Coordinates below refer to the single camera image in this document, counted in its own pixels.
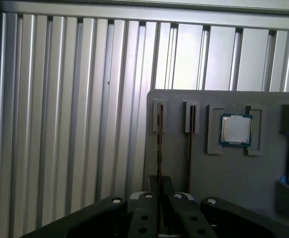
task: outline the ridged metal surface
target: ridged metal surface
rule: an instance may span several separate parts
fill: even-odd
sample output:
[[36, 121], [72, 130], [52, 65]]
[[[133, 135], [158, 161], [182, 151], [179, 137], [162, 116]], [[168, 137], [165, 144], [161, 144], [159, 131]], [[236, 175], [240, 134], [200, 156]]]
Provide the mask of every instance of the ridged metal surface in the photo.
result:
[[3, 5], [0, 238], [140, 191], [151, 88], [289, 92], [287, 17]]

